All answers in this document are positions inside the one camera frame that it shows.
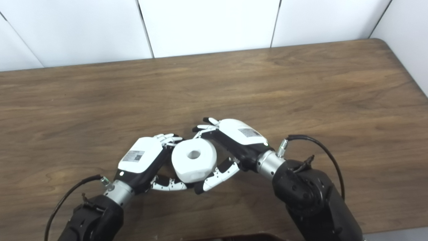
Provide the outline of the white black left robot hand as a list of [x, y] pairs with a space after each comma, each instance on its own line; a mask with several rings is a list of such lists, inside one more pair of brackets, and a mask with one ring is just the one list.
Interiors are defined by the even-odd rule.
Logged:
[[119, 161], [114, 180], [128, 185], [135, 195], [151, 189], [151, 182], [173, 149], [184, 139], [174, 133], [141, 137]]

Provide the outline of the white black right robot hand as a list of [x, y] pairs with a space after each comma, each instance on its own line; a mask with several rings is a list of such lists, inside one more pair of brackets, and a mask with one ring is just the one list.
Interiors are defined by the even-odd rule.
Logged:
[[215, 167], [205, 180], [194, 185], [197, 195], [225, 182], [240, 170], [257, 172], [259, 158], [274, 150], [263, 135], [238, 119], [217, 120], [205, 117], [202, 120], [206, 125], [197, 125], [192, 129], [192, 132], [196, 133], [194, 138], [215, 141], [225, 148], [231, 157]]

